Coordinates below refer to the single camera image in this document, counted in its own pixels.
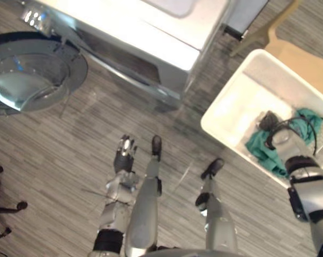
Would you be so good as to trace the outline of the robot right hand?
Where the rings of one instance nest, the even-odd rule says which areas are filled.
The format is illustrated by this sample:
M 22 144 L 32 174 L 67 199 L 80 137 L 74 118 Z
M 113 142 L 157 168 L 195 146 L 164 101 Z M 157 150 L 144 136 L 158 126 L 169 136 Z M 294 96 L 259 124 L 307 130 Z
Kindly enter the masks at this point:
M 270 132 L 279 123 L 279 119 L 272 111 L 267 111 L 259 123 L 259 128 L 263 131 Z

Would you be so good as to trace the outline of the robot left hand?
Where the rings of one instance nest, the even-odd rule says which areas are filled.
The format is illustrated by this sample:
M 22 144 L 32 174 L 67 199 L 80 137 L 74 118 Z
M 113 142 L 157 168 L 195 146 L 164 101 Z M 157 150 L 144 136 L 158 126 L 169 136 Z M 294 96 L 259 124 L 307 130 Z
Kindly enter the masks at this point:
M 120 171 L 132 172 L 134 155 L 137 148 L 134 144 L 134 139 L 130 138 L 129 135 L 124 134 L 120 138 L 114 159 L 115 173 Z

